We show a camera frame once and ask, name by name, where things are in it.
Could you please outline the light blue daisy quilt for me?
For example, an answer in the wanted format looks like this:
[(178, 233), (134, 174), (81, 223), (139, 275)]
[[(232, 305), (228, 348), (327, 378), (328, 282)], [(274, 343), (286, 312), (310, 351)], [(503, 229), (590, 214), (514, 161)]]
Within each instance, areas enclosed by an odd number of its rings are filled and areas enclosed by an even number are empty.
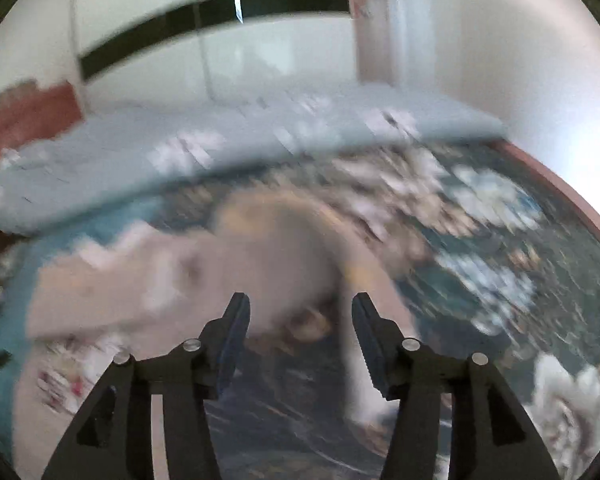
[(231, 169), (378, 144), (500, 140), (495, 116), (444, 94), (340, 84), (187, 110), (130, 105), (0, 157), (0, 231), (27, 235), (118, 200)]

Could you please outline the pink fuzzy sweater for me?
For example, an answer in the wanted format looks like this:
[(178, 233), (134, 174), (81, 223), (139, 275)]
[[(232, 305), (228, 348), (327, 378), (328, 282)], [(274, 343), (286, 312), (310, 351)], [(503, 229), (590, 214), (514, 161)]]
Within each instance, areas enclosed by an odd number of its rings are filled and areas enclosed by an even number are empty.
[(218, 316), (230, 296), (251, 301), (249, 336), (279, 333), (323, 302), (334, 307), (346, 378), (344, 414), (364, 429), (392, 411), (374, 388), (351, 321), (351, 301), (367, 292), (377, 310), (416, 334), (396, 279), (430, 254), (403, 221), (375, 236), (360, 222), (300, 192), (230, 194), (208, 228), (181, 234), (137, 221), (109, 245), (84, 238), (38, 271), (27, 307), (31, 343), (12, 412), (15, 466), (42, 476), (70, 414), (74, 394), (57, 411), (43, 404), (42, 370), (94, 384), (117, 348), (141, 359), (171, 350)]

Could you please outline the white wardrobe with black stripe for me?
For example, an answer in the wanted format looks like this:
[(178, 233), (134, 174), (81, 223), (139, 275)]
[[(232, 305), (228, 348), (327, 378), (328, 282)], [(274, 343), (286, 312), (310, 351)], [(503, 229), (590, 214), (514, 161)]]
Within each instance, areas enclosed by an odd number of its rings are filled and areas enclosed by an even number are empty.
[(355, 80), (350, 0), (72, 0), (92, 110)]

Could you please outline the red-brown wooden headboard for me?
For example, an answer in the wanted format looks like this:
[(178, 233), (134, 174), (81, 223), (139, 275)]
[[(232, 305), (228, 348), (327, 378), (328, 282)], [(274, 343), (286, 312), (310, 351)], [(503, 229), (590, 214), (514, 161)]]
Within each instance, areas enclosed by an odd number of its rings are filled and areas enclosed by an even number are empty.
[(51, 139), (83, 118), (70, 82), (52, 88), (31, 89), (0, 108), (0, 158), (36, 140)]

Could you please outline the floral bed blanket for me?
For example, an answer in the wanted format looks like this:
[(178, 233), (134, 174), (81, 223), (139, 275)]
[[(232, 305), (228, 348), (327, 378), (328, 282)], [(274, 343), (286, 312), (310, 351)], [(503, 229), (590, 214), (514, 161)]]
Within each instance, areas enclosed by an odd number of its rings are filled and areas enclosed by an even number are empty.
[[(396, 279), (415, 338), (434, 352), (480, 352), (503, 374), (558, 472), (584, 474), (600, 452), (600, 241), (576, 205), (530, 169), (483, 145), (373, 148), (167, 188), (74, 218), (0, 258), (0, 451), (12, 450), (16, 387), (31, 351), (27, 307), (38, 271), (84, 238), (109, 245), (132, 223), (169, 234), (208, 228), (230, 194), (300, 192), (375, 236), (403, 221), (430, 254)], [(57, 411), (96, 384), (42, 370)], [(230, 388), (207, 416), (227, 479), (376, 479), (398, 407), (375, 428), (344, 414), (346, 378), (334, 307), (245, 341)]]

